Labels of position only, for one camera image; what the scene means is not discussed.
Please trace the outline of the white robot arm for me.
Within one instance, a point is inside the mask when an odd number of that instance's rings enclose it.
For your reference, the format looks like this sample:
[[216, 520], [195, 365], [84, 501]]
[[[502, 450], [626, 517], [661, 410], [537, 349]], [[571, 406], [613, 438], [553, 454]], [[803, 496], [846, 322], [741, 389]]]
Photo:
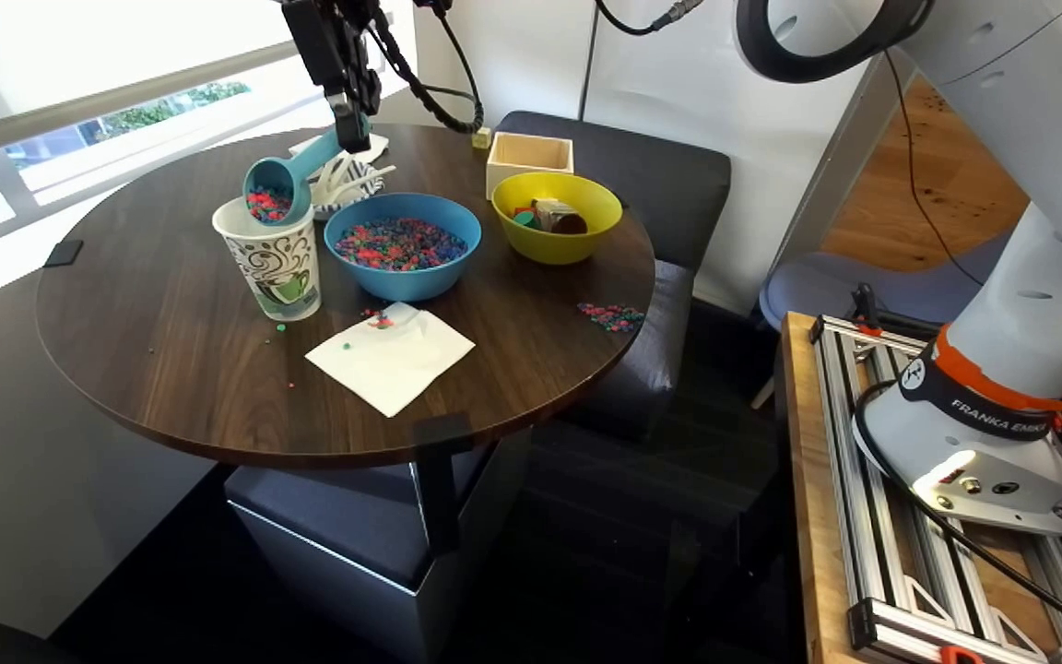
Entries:
[[984, 287], [851, 410], [855, 446], [959, 520], [1062, 532], [1062, 0], [738, 0], [775, 82], [904, 50], [1027, 196]]

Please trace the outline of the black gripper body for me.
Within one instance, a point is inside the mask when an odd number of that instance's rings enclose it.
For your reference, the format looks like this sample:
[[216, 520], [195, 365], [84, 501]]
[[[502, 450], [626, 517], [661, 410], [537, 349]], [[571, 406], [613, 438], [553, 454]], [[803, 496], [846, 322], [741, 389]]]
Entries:
[[352, 109], [381, 109], [381, 72], [369, 67], [363, 29], [374, 0], [281, 0], [281, 15], [314, 86]]

